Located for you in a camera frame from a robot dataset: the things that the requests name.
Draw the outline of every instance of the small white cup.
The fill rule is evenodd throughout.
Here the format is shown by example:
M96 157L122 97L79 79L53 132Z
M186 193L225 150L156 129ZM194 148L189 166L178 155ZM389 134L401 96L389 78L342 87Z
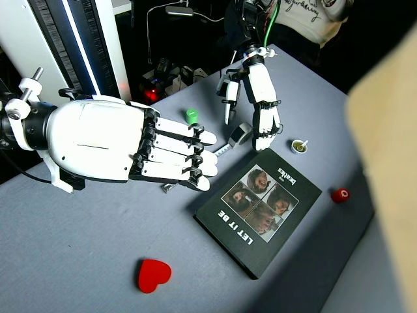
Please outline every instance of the small white cup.
M302 150L298 150L300 148L300 146L303 144L304 142L302 140L296 139L291 143L291 151L295 154L298 155L302 155L304 153L307 152L307 145L303 146Z

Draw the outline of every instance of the green cable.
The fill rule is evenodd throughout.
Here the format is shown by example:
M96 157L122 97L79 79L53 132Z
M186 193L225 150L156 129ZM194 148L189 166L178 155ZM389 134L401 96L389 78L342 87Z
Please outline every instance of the green cable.
M278 15L278 12L280 11L280 6L281 6L281 0L278 0L277 3L276 3L275 11L274 11L274 13L272 15L272 18L271 18L271 21L269 22L268 29L266 30L265 39L263 41L263 46L264 47L266 47L266 44L268 42L269 32L271 31L272 26L275 23L276 16Z

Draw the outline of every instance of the green bottle cap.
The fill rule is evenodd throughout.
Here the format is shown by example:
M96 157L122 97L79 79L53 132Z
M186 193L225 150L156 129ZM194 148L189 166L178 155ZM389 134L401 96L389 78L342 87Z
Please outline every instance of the green bottle cap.
M196 109L188 109L186 112L185 120L189 125L198 123L198 111Z

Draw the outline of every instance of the book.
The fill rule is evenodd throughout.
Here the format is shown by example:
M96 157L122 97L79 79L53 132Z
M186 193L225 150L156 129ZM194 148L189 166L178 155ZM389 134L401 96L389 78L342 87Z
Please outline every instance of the book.
M311 181L266 149L194 217L251 278L258 279L320 194Z

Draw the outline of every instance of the white cable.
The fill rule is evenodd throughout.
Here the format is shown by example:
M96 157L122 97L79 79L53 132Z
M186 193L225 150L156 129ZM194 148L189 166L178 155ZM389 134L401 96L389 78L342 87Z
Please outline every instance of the white cable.
M147 31L147 35L148 35L148 64L152 64L151 40L149 38L149 23L148 23L149 13L151 11L153 11L154 9L156 9L156 8L166 7L167 5L176 5L176 4L182 3L182 2L184 2L184 0L180 0L180 1L172 2L172 3L167 3L166 5L158 5L156 7L150 8L149 11L148 11L148 13L146 13L146 31Z
M230 61L230 65L232 65L232 64L233 64L233 61L235 60L235 57L236 57L236 53L237 53L237 51L235 50L235 51L233 52L232 61Z
M204 17L204 18L206 18L206 19L208 19L209 21L212 21L212 22L220 22L220 21L224 20L224 18L219 18L218 20L212 20L211 18L208 18L207 16L205 16L201 13L197 13L197 12L194 12L194 14L200 15L200 16L202 16L202 17Z
M68 17L68 21L70 22L72 32L73 32L73 34L76 38L78 49L81 52L81 56L84 60L85 67L87 69L87 72L89 73L91 83L93 83L93 87L94 87L94 90L96 91L96 94L101 95L100 89L98 88L96 78L94 76L93 70L92 70L90 62L89 62L89 58L87 57L87 54L85 53L83 42L81 41L81 37L79 36L77 25L76 25L76 22L74 21L74 17L72 16L71 9L70 9L70 6L68 4L68 1L63 0L63 5L64 5L64 9L65 9L65 12L66 12L66 16Z

